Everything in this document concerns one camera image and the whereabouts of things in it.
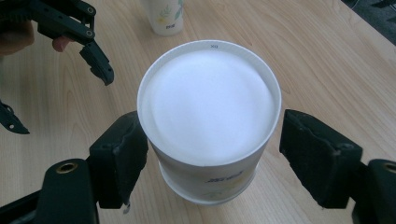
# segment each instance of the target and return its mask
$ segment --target white plastic container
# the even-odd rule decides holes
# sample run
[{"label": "white plastic container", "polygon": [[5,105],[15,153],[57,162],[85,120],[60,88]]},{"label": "white plastic container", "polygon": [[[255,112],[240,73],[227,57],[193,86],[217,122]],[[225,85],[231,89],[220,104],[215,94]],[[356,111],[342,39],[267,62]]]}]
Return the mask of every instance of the white plastic container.
[{"label": "white plastic container", "polygon": [[157,35],[175,35],[183,29],[184,0],[140,0]]},{"label": "white plastic container", "polygon": [[190,42],[160,57],[139,88],[139,120],[168,186],[198,204],[225,203],[253,180],[280,113],[267,64],[248,49]]}]

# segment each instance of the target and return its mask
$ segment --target wooden table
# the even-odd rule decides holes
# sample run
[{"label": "wooden table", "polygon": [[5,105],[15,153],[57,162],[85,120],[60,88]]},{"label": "wooden table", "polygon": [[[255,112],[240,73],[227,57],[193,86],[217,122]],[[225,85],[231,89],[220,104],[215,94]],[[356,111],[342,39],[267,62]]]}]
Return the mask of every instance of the wooden table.
[{"label": "wooden table", "polygon": [[[339,0],[186,0],[182,33],[155,35],[138,0],[88,1],[96,41],[115,70],[109,86],[80,58],[35,34],[33,46],[0,61],[0,96],[31,132],[0,129],[0,206],[39,190],[58,161],[86,159],[90,145],[136,110],[142,76],[163,53],[201,39],[231,41],[262,57],[278,78],[282,109],[311,114],[364,148],[362,161],[396,161],[396,48]],[[229,203],[189,203],[164,183],[153,150],[131,211],[99,210],[101,223],[352,223],[322,209],[278,152],[283,112],[254,181]]]}]

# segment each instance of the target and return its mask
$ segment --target table surface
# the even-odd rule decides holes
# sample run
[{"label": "table surface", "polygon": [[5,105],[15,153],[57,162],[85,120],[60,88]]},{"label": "table surface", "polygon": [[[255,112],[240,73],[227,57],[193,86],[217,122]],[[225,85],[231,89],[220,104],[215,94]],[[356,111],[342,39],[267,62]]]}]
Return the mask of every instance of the table surface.
[{"label": "table surface", "polygon": [[[0,206],[39,190],[52,164],[86,159],[90,145],[136,110],[139,83],[169,49],[193,40],[234,42],[263,58],[283,103],[321,119],[363,147],[362,161],[396,161],[396,48],[339,0],[187,0],[184,29],[155,35],[138,0],[91,0],[96,41],[111,61],[109,86],[80,58],[81,45],[33,46],[0,61],[0,96],[31,132],[0,129]],[[152,149],[128,214],[99,209],[101,223],[352,223],[346,209],[322,209],[279,153],[283,112],[251,185],[205,207],[170,190]]]}]

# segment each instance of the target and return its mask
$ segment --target metal screw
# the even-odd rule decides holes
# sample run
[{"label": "metal screw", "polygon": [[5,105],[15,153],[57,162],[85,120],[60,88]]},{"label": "metal screw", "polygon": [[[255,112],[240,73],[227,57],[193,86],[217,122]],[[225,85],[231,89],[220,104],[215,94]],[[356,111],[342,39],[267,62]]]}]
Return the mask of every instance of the metal screw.
[{"label": "metal screw", "polygon": [[91,13],[91,14],[94,12],[93,8],[91,8],[91,7],[88,7],[88,8],[87,8],[87,11],[88,11],[89,13]]}]

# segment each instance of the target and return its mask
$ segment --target robotic hand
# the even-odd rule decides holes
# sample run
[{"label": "robotic hand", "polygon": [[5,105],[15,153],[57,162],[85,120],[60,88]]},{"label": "robotic hand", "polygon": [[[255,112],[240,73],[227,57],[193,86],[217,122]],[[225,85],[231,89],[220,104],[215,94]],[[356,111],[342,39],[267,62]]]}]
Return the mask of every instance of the robotic hand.
[{"label": "robotic hand", "polygon": [[[105,85],[114,80],[109,60],[94,40],[96,10],[79,0],[0,0],[0,21],[36,21],[40,34],[51,39],[66,36],[83,45],[82,58]],[[0,123],[14,133],[29,133],[12,108],[0,102]]]}]

